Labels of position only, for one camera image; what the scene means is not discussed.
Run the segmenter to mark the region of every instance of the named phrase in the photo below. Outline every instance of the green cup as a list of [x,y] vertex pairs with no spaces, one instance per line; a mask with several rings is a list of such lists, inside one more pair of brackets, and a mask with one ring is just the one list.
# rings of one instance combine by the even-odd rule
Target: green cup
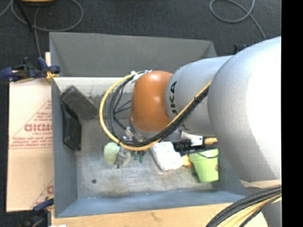
[[189,154],[189,159],[194,164],[195,170],[201,183],[208,183],[219,180],[218,157],[215,157],[218,154],[218,149],[210,149],[199,153]]

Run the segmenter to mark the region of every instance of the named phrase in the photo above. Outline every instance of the black cable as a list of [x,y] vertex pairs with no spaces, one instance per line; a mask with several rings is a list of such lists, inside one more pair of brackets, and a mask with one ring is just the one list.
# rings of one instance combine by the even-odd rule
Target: black cable
[[208,89],[209,87],[207,87],[198,97],[195,98],[195,100],[190,104],[190,106],[188,107],[188,109],[186,109],[180,116],[178,119],[176,119],[173,123],[171,123],[167,128],[165,128],[164,130],[162,130],[161,132],[159,132],[158,134],[156,134],[155,136],[141,141],[141,142],[137,142],[137,143],[130,143],[128,141],[123,140],[121,137],[118,136],[115,126],[114,126],[114,104],[116,101],[116,98],[120,92],[120,90],[122,90],[125,85],[131,81],[134,77],[130,77],[127,80],[125,80],[122,84],[120,84],[117,89],[114,91],[112,98],[110,99],[110,103],[109,103],[109,108],[108,108],[108,124],[109,127],[112,131],[112,133],[114,134],[114,136],[119,139],[120,142],[133,146],[133,147],[141,147],[144,145],[148,145],[156,140],[163,140],[166,137],[168,137],[171,133],[173,133],[182,123],[183,121],[190,115],[190,113],[194,110],[194,108],[198,105],[198,103],[200,103],[208,94]]
[[[108,116],[108,125],[109,128],[112,132],[112,134],[119,140],[121,140],[122,138],[119,136],[116,128],[115,128],[115,122],[124,130],[126,130],[126,127],[115,117],[114,115],[114,110],[117,107],[121,97],[122,97],[122,93],[120,93],[120,91],[122,92],[125,85],[130,81],[131,79],[128,79],[126,81],[124,81],[122,84],[120,84],[118,86],[118,88],[114,91],[111,100],[109,101],[109,105],[108,105],[108,110],[107,110],[107,116]],[[115,104],[116,102],[116,98],[118,96],[118,94],[120,93],[118,102]]]
[[276,201],[277,199],[279,199],[281,197],[281,195],[273,198],[271,201],[267,202],[266,204],[264,204],[263,206],[261,206],[260,208],[258,208],[252,215],[250,215],[239,227],[244,227],[246,226],[254,217],[256,217],[264,208],[266,208],[267,206],[269,206],[270,204],[272,204],[274,201]]
[[116,111],[114,111],[114,114],[117,114],[117,113],[122,112],[122,111],[124,111],[124,110],[130,109],[131,106],[126,107],[126,108],[123,108],[123,107],[126,106],[126,105],[128,105],[131,101],[132,101],[132,100],[130,99],[130,100],[128,100],[126,103],[122,104]]
[[195,153],[197,153],[198,155],[200,155],[200,156],[202,156],[202,157],[204,157],[204,158],[206,158],[206,159],[213,159],[213,158],[217,158],[218,156],[220,156],[220,154],[221,154],[221,151],[219,150],[219,153],[216,155],[216,156],[213,156],[213,157],[207,157],[207,156],[204,156],[204,155],[202,155],[200,152],[204,152],[204,151],[208,151],[208,150],[211,150],[211,149],[217,149],[217,148],[206,148],[206,149],[204,149],[204,150],[200,150],[200,151],[196,151]]
[[213,219],[206,225],[206,227],[216,227],[224,220],[228,219],[229,217],[233,216],[234,214],[240,212],[241,210],[246,209],[249,206],[252,206],[256,203],[260,203],[270,197],[282,193],[282,187],[276,187],[273,189],[265,190],[262,192],[255,193],[248,197],[245,197],[232,205],[228,206],[227,208],[223,209],[219,212]]

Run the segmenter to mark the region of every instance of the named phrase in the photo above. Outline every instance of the wire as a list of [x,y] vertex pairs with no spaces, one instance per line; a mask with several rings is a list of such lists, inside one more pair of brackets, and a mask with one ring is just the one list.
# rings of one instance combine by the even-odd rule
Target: wire
[[[36,26],[36,24],[37,24],[37,14],[38,14],[38,11],[39,11],[39,8],[37,8],[36,12],[35,12],[34,26]],[[38,39],[38,34],[37,34],[37,29],[36,28],[34,29],[34,34],[35,34],[35,41],[36,41],[39,57],[42,57],[41,49],[40,49],[40,44],[39,44],[39,39]]]
[[[218,16],[215,12],[214,12],[214,9],[213,9],[213,3],[214,2],[217,2],[217,1],[226,1],[226,2],[229,2],[233,5],[236,5],[237,7],[239,7],[240,9],[242,9],[246,14],[239,18],[239,19],[235,19],[235,20],[229,20],[229,19],[225,19],[225,18],[222,18],[220,16]],[[230,23],[230,24],[235,24],[235,23],[239,23],[239,22],[242,22],[243,20],[245,20],[247,17],[250,17],[254,22],[255,24],[257,25],[259,31],[261,32],[263,38],[266,40],[266,36],[261,28],[261,26],[259,25],[259,23],[255,20],[255,18],[251,15],[251,12],[253,11],[254,9],[254,6],[255,6],[255,1],[256,0],[252,0],[251,2],[251,6],[250,6],[250,9],[247,11],[241,4],[233,1],[233,0],[211,0],[211,2],[209,3],[209,9],[211,11],[211,13],[219,20],[225,22],[225,23]]]
[[[153,146],[155,143],[161,141],[162,139],[166,138],[167,136],[169,136],[173,131],[176,130],[176,128],[187,118],[187,116],[194,110],[195,106],[201,102],[208,93],[208,89],[209,86],[211,84],[211,81],[187,104],[187,106],[185,108],[183,108],[181,110],[181,112],[169,123],[169,125],[162,130],[161,132],[159,132],[157,135],[142,141],[142,142],[136,142],[136,143],[129,143],[123,139],[118,139],[114,134],[115,132],[113,132],[114,134],[112,134],[106,127],[104,120],[103,120],[103,108],[104,108],[104,104],[105,101],[108,97],[108,95],[114,90],[114,88],[116,88],[118,85],[120,85],[122,83],[122,85],[120,85],[118,87],[118,89],[121,89],[123,86],[126,85],[126,83],[128,81],[130,81],[132,78],[134,77],[134,75],[128,75],[120,80],[118,80],[116,83],[114,83],[109,90],[105,93],[105,95],[102,98],[101,104],[100,104],[100,110],[99,110],[99,119],[100,119],[100,123],[101,126],[103,128],[103,130],[105,131],[105,133],[108,135],[108,137],[113,140],[114,142],[116,142],[117,144],[120,144],[121,146],[125,147],[126,149],[129,150],[134,150],[134,151],[141,151],[141,150],[147,150],[148,148],[150,148],[151,146]],[[113,102],[115,100],[115,96],[117,96],[118,90],[115,91],[113,99],[111,100],[111,106],[109,108],[109,110],[111,110],[111,107],[113,105]],[[108,121],[112,122],[111,119],[111,112],[109,111],[109,115],[108,115]]]
[[252,215],[250,215],[239,227],[246,226],[254,217],[256,217],[264,208],[269,206],[270,204],[274,203],[278,200],[280,196],[273,198],[272,200],[268,201],[267,203],[263,204],[260,208],[258,208]]
[[200,151],[196,151],[195,153],[197,153],[198,155],[200,155],[200,156],[202,156],[202,157],[204,157],[204,158],[206,158],[206,159],[214,159],[214,158],[217,158],[218,156],[220,156],[220,154],[221,154],[221,151],[219,150],[219,153],[216,155],[216,156],[213,156],[213,157],[207,157],[207,156],[205,156],[205,155],[202,155],[200,152],[204,152],[204,151],[208,151],[208,150],[211,150],[211,149],[216,149],[216,148],[207,148],[207,149],[204,149],[204,150],[200,150]]
[[[68,0],[68,1],[71,1],[71,2],[73,2],[74,4],[76,4],[76,5],[78,6],[79,10],[80,10],[80,17],[79,17],[79,20],[78,20],[75,24],[73,24],[73,25],[70,26],[70,27],[62,28],[62,29],[48,29],[48,28],[39,27],[39,26],[37,26],[37,25],[33,25],[32,27],[33,27],[34,29],[38,29],[38,30],[45,31],[45,32],[64,32],[64,31],[68,31],[68,30],[74,29],[74,28],[75,28],[76,26],[78,26],[78,24],[83,20],[83,14],[84,14],[84,12],[83,12],[82,6],[81,6],[76,0]],[[10,6],[10,7],[11,7],[11,12],[13,13],[13,15],[14,15],[21,23],[27,24],[25,20],[23,20],[21,17],[19,17],[19,16],[16,14],[16,12],[15,12],[15,10],[14,10],[14,3],[15,3],[15,2],[13,2],[13,3],[11,4],[11,6]]]
[[11,6],[12,2],[13,2],[13,0],[9,1],[8,5],[6,6],[6,8],[0,13],[0,17],[8,11],[8,9]]
[[219,212],[213,219],[206,225],[206,227],[216,227],[223,221],[235,216],[225,226],[235,226],[240,220],[251,214],[255,214],[256,211],[261,211],[260,208],[266,205],[274,199],[273,202],[282,198],[282,187],[265,190],[251,196],[245,197],[227,208]]

